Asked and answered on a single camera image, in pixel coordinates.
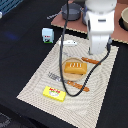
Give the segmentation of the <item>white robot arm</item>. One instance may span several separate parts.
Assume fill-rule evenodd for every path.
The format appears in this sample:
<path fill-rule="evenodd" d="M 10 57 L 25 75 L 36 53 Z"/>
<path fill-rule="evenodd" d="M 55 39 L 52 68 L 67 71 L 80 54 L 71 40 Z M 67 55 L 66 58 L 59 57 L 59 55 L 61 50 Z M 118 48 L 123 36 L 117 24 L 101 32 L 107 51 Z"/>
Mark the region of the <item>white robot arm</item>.
<path fill-rule="evenodd" d="M 89 53 L 101 54 L 114 31 L 117 0 L 85 0 Z"/>

